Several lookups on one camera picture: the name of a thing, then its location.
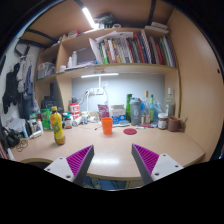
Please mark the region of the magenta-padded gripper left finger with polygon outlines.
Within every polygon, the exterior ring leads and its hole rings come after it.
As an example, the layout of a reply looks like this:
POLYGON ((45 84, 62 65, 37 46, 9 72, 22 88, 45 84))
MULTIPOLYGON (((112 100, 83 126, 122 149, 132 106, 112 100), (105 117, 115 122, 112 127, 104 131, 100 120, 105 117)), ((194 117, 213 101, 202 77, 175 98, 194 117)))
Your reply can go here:
POLYGON ((82 186, 93 156, 94 146, 90 145, 67 158, 57 158, 45 171, 82 186))

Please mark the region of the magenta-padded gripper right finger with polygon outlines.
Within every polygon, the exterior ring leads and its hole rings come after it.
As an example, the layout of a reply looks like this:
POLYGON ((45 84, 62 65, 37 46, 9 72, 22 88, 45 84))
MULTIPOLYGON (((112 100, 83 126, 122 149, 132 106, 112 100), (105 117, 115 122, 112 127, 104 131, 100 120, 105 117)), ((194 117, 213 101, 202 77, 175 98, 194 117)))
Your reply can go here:
POLYGON ((182 166, 168 154, 158 155, 137 144, 132 145, 132 156, 145 185, 182 169, 182 166))

